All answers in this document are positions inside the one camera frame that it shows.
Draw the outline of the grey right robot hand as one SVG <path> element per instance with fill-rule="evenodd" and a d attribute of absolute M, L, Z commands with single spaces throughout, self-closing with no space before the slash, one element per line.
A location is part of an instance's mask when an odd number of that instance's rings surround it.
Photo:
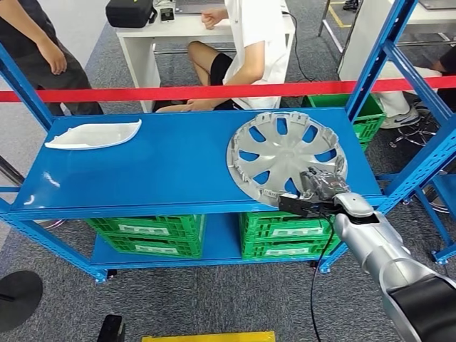
<path fill-rule="evenodd" d="M 331 202 L 340 193 L 350 192 L 345 179 L 340 174 L 308 167 L 300 173 L 303 194 L 302 199 L 310 202 Z"/>

